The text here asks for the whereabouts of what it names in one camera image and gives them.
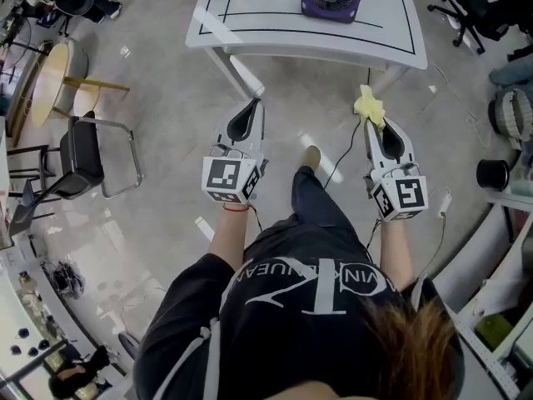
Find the brown hair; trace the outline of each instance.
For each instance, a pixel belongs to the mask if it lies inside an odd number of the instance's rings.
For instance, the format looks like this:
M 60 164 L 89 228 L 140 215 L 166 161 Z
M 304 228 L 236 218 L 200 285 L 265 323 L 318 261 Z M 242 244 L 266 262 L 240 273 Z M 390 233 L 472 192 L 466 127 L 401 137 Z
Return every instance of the brown hair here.
M 367 324 L 383 348 L 380 400 L 449 400 L 454 372 L 449 356 L 455 329 L 435 302 L 418 312 L 369 302 Z

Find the black bucket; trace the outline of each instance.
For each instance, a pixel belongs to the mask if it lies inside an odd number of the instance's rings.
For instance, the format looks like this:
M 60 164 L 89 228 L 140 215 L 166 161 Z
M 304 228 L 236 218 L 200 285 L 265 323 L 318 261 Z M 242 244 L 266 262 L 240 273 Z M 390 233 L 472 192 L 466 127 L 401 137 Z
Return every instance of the black bucket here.
M 482 188 L 502 191 L 509 183 L 509 171 L 505 160 L 481 160 L 477 163 L 477 183 Z

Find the woman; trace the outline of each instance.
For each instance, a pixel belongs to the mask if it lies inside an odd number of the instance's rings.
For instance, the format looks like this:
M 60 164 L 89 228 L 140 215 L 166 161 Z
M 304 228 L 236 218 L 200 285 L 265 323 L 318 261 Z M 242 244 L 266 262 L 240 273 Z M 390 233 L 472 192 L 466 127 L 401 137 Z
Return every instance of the woman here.
M 413 289 L 414 307 L 401 295 L 415 281 L 403 223 L 382 224 L 378 269 L 316 179 L 320 159 L 306 150 L 294 214 L 246 250 L 248 206 L 224 205 L 207 255 L 173 282 L 142 341 L 141 400 L 458 393 L 461 348 L 441 303 L 427 302 L 431 283 Z
M 110 364 L 110 353 L 103 345 L 97 348 L 88 362 L 74 364 L 66 361 L 58 369 L 56 375 L 48 380 L 50 391 L 55 398 L 72 398 L 78 389 L 86 387 L 99 371 Z

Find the gray floor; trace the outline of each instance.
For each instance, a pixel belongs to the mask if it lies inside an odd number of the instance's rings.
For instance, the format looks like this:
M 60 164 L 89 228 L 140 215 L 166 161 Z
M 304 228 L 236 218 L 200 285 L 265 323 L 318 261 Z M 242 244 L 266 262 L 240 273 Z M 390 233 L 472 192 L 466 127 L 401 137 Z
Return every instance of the gray floor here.
M 32 227 L 46 237 L 52 259 L 72 260 L 78 267 L 87 289 L 74 309 L 97 338 L 115 346 L 112 333 L 124 325 L 142 335 L 161 301 L 161 289 L 207 249 L 195 221 L 203 218 L 215 227 L 220 208 L 200 189 L 202 157 L 209 152 L 217 119 L 238 99 L 211 59 L 185 46 L 196 0 L 122 1 L 123 13 L 116 21 L 81 21 L 72 37 L 89 53 L 91 75 L 131 87 L 126 96 L 106 91 L 98 114 L 135 131 L 146 179 L 136 191 L 111 201 L 94 190 L 73 202 L 42 206 L 40 212 L 53 209 L 57 215 Z M 482 158 L 509 158 L 511 150 L 491 134 L 486 120 L 494 92 L 487 75 L 526 40 L 512 29 L 500 42 L 484 40 L 487 52 L 478 57 L 465 45 L 453 47 L 456 30 L 446 18 L 427 12 L 426 5 L 439 0 L 415 1 L 429 67 L 409 70 L 381 98 L 387 116 L 411 136 L 429 183 L 431 209 L 407 223 L 419 272 L 441 238 L 436 209 L 446 188 L 453 201 L 444 242 L 429 271 L 450 259 L 488 208 L 476 185 L 476 164 Z M 358 121 L 352 106 L 367 69 L 283 57 L 242 61 L 265 85 L 264 148 L 270 164 L 255 204 L 263 226 L 269 226 L 291 211 L 291 175 L 306 143 L 316 143 L 332 162 L 347 149 Z M 467 125 L 474 118 L 479 118 L 477 133 Z M 57 144 L 65 131 L 63 120 L 50 120 L 40 129 L 27 123 L 21 146 Z M 127 143 L 101 134 L 107 181 L 116 186 L 132 178 Z M 342 182 L 331 182 L 328 191 L 366 243 L 377 213 L 362 178 L 368 169 L 364 149 L 360 130 L 339 166 Z M 319 172 L 318 177 L 325 180 L 326 174 Z M 250 217 L 247 241 L 257 234 Z M 371 253 L 379 257 L 376 240 Z

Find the red bracelet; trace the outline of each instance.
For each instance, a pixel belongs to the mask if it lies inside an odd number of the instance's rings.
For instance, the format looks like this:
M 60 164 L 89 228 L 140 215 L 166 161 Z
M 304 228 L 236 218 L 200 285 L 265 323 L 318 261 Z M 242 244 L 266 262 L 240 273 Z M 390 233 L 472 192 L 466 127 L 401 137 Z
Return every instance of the red bracelet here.
M 222 204 L 222 208 L 224 210 L 227 210 L 228 212 L 246 212 L 249 208 L 250 208 L 250 204 L 248 204 L 248 206 L 246 206 L 244 209 L 241 209 L 241 210 L 236 210 L 236 209 L 228 209 L 226 207 L 226 204 Z

